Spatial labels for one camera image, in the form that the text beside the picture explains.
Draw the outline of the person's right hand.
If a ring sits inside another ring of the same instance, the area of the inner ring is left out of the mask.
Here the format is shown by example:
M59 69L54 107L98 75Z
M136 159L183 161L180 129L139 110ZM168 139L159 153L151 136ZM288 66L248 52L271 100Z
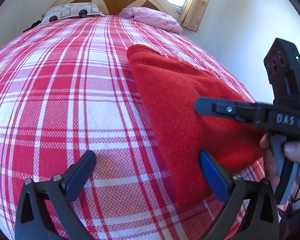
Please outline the person's right hand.
M280 175L277 173L277 161L270 150L267 134L260 140L260 148L263 151L264 172L270 180L272 187L277 187L280 182ZM285 156L292 162L299 163L298 174L295 178L290 196L295 200L300 199L300 141L287 142L284 146Z

